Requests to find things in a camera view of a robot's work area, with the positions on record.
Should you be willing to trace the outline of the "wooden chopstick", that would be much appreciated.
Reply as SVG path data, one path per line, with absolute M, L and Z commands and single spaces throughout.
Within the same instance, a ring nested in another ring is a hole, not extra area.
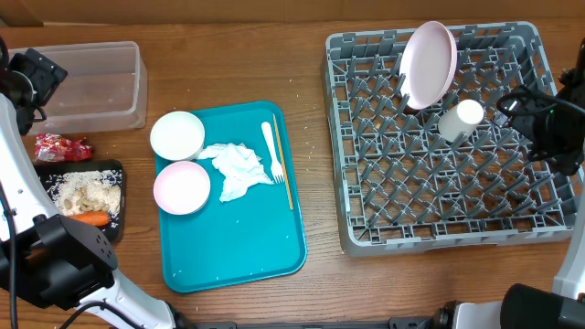
M 280 159 L 281 159 L 281 165 L 282 165 L 282 171 L 283 171 L 283 181 L 286 187 L 286 192 L 287 192 L 287 197 L 288 197 L 288 202 L 289 202 L 289 208 L 291 211 L 294 210 L 293 207 L 293 200 L 292 200 L 292 193 L 291 193 L 291 189 L 290 189 L 290 185 L 289 185 L 289 180 L 288 180 L 288 176 L 287 176 L 287 171 L 286 171 L 286 163 L 284 160 L 284 154 L 283 154 L 283 149 L 282 149 L 282 141 L 281 141 L 281 137 L 280 137 L 280 132 L 279 132 L 279 127 L 278 127 L 278 121 L 276 118 L 276 115 L 273 114 L 272 115 L 273 118 L 273 125 L 274 125 L 274 131 L 276 132 L 276 141 L 277 141 L 277 145 L 278 145 L 278 150 L 279 150 L 279 154 L 280 154 Z

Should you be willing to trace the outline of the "white bowl with food scraps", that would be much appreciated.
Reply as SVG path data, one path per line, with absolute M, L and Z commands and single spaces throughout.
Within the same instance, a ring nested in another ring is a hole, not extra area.
M 203 150 L 205 128 L 196 115 L 172 111 L 158 119 L 150 132 L 150 145 L 169 161 L 195 160 Z

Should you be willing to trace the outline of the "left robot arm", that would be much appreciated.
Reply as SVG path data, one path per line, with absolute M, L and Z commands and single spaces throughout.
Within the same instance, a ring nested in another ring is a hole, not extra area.
M 38 179 L 22 138 L 46 120 L 44 105 L 66 78 L 34 49 L 1 48 L 1 287 L 16 301 L 88 312 L 115 328 L 187 328 L 172 305 L 145 293 L 118 269 L 110 241 L 92 225 L 61 214 Z

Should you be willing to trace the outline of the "white plastic cup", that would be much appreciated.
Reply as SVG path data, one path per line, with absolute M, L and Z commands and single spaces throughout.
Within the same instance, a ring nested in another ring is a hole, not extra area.
M 438 122 L 440 135 L 449 143 L 461 133 L 470 136 L 484 118 L 484 108 L 478 101 L 464 100 L 449 109 Z

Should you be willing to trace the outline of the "pink bowl with food scraps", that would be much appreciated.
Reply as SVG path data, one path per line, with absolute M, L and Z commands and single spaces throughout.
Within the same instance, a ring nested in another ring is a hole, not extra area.
M 207 203 L 210 190 L 207 171 L 190 161 L 166 166 L 154 180 L 155 203 L 171 215 L 197 212 Z

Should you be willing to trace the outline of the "pink round plate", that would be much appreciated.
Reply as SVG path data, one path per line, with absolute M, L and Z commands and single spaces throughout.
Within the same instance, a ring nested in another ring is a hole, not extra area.
M 418 27 L 399 66 L 399 74 L 405 75 L 400 92 L 409 96 L 407 105 L 422 110 L 438 102 L 452 83 L 456 63 L 455 38 L 446 26 L 429 21 Z

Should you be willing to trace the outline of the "orange carrot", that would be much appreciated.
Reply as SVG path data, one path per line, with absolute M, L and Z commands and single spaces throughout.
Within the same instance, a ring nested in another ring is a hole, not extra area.
M 78 215 L 70 215 L 69 218 L 78 220 L 88 225 L 92 225 L 94 227 L 106 226 L 111 222 L 109 213 L 104 211 L 91 211 Z

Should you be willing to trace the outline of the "white napkin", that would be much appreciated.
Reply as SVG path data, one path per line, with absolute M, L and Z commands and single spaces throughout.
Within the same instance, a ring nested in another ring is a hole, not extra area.
M 251 186 L 273 185 L 260 158 L 243 143 L 215 143 L 201 151 L 198 160 L 211 159 L 212 165 L 225 179 L 219 201 L 227 203 L 245 196 Z

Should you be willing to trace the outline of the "white plastic fork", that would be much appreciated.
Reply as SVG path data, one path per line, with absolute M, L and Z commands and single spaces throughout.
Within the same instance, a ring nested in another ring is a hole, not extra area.
M 261 124 L 261 131 L 271 157 L 271 174 L 274 179 L 274 182 L 276 184 L 282 183 L 284 180 L 283 169 L 276 154 L 271 124 L 269 122 L 263 122 Z

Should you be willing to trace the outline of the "red snack wrapper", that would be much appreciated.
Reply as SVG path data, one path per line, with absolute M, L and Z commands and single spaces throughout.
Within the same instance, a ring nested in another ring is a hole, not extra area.
M 79 162 L 92 158 L 93 148 L 86 144 L 86 138 L 70 140 L 60 134 L 42 133 L 35 142 L 37 161 L 60 163 Z

